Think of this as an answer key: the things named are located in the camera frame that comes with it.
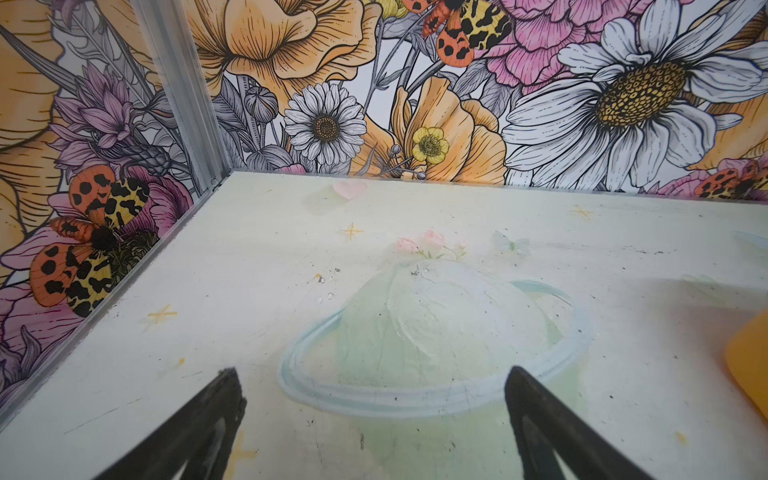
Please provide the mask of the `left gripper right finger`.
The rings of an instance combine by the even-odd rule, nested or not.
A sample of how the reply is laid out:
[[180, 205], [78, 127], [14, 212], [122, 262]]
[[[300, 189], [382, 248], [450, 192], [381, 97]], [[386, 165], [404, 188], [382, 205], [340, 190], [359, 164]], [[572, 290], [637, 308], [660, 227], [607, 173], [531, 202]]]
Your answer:
[[561, 463], [578, 479], [651, 479], [524, 368], [504, 395], [525, 479], [563, 479]]

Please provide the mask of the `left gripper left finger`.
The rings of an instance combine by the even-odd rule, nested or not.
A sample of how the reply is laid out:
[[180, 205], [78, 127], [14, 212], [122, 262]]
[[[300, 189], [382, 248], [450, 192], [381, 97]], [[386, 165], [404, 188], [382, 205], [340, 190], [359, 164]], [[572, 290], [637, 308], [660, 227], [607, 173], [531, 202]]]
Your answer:
[[198, 394], [99, 479], [222, 479], [247, 406], [237, 371], [221, 370]]

